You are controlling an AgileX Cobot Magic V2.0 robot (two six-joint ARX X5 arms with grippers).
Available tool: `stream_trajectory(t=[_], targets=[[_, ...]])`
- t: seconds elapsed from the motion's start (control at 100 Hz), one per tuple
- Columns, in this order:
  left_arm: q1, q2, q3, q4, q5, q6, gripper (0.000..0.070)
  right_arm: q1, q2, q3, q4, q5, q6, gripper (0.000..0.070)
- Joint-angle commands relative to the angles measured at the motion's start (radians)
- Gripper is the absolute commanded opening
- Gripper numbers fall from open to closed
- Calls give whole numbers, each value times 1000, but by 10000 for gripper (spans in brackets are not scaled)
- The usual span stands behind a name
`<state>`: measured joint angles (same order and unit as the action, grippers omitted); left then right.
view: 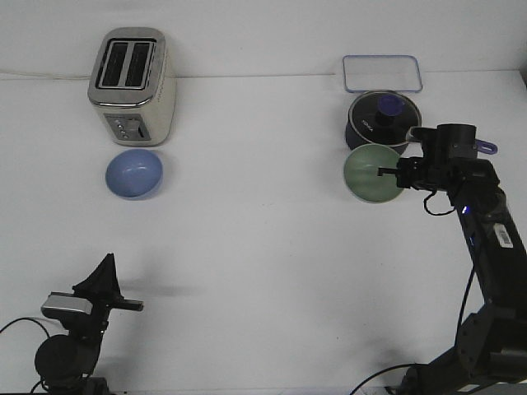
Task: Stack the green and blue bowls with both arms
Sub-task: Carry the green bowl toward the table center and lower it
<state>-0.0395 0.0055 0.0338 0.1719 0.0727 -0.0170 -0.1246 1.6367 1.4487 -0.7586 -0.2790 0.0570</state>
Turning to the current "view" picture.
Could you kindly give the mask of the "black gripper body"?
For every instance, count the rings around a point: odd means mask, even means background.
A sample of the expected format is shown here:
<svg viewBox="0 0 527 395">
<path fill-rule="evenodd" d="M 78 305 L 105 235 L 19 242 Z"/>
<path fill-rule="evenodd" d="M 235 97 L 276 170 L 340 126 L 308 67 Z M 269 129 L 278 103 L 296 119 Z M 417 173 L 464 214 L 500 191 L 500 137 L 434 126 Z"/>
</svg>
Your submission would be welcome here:
<svg viewBox="0 0 527 395">
<path fill-rule="evenodd" d="M 451 186 L 447 173 L 456 158 L 476 159 L 475 135 L 471 124 L 444 123 L 436 128 L 411 127 L 407 138 L 418 142 L 422 157 L 401 158 L 396 166 L 400 188 L 446 190 Z"/>
<path fill-rule="evenodd" d="M 96 284 L 77 284 L 73 288 L 73 295 L 88 300 L 91 303 L 90 313 L 77 313 L 79 320 L 106 320 L 112 309 L 141 312 L 144 302 L 126 299 L 121 295 L 119 286 L 113 284 L 102 286 Z"/>
</svg>

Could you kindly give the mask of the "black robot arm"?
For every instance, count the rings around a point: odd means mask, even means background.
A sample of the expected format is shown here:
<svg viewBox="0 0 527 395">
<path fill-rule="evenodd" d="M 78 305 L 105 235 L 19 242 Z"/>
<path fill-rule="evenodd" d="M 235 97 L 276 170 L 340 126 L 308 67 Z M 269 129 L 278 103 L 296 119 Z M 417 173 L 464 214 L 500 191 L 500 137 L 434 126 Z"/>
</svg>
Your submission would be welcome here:
<svg viewBox="0 0 527 395">
<path fill-rule="evenodd" d="M 401 188 L 446 192 L 484 298 L 454 346 L 411 366 L 397 394 L 473 394 L 526 379 L 526 251 L 492 163 L 478 158 L 475 133 L 468 124 L 412 127 L 408 137 L 423 155 L 401 158 L 390 171 Z"/>
<path fill-rule="evenodd" d="M 45 340 L 35 354 L 35 369 L 46 393 L 111 393 L 107 379 L 93 373 L 113 309 L 141 311 L 143 302 L 122 296 L 112 253 L 71 293 L 49 294 L 41 313 L 68 332 Z"/>
</svg>

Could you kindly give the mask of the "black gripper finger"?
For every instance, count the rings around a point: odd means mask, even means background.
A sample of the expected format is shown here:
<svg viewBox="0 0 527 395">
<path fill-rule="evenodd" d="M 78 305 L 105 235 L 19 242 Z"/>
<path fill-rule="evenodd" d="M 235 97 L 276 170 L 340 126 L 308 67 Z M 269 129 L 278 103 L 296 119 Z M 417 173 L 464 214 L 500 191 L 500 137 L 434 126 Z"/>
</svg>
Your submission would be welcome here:
<svg viewBox="0 0 527 395">
<path fill-rule="evenodd" d="M 119 290 L 120 287 L 119 287 L 119 281 L 118 281 L 118 277 L 117 277 L 117 271 L 116 271 L 116 266 L 115 266 L 115 258 L 114 258 L 114 254 L 113 253 L 110 253 L 109 254 L 109 268 L 110 268 L 110 282 L 111 282 L 111 289 L 112 290 Z"/>
<path fill-rule="evenodd" d="M 380 167 L 378 170 L 377 170 L 377 175 L 378 176 L 383 176 L 385 174 L 393 174 L 393 175 L 397 175 L 399 173 L 399 171 L 397 169 L 391 169 L 391 168 L 384 168 L 384 167 Z"/>
<path fill-rule="evenodd" d="M 78 288 L 110 288 L 112 284 L 111 266 L 112 254 L 108 253 L 96 269 L 83 281 Z"/>
</svg>

